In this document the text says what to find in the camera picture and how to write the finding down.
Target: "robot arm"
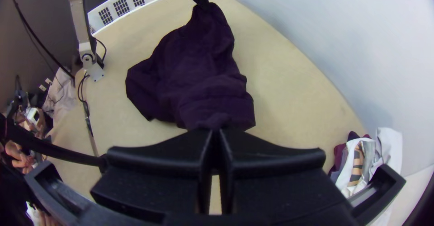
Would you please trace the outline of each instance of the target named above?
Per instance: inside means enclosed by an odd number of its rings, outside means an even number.
[[[85,0],[69,0],[69,3],[83,67],[96,82],[104,75],[104,65],[96,54],[96,40],[89,30],[89,21],[84,7]]]

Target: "patterned fabric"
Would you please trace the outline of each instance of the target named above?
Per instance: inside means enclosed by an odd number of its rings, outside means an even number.
[[[348,186],[355,186],[359,183],[362,177],[363,169],[363,148],[362,142],[359,142],[354,150],[353,169],[351,170],[351,178],[349,179]]]

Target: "white wall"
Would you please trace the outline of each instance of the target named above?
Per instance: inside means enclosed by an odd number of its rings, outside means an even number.
[[[403,175],[434,163],[434,0],[238,1],[318,66],[371,135],[403,132]]]

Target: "white cloth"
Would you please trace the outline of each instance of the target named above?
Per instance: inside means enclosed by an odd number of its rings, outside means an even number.
[[[57,70],[56,78],[48,89],[42,110],[53,119],[55,126],[77,105],[72,79],[62,70]]]

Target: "crumpled cloth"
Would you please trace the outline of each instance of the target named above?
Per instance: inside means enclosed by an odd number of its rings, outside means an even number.
[[[185,26],[164,36],[149,59],[128,70],[127,97],[149,121],[188,130],[253,127],[253,98],[232,57],[234,41],[216,4],[195,6]]]

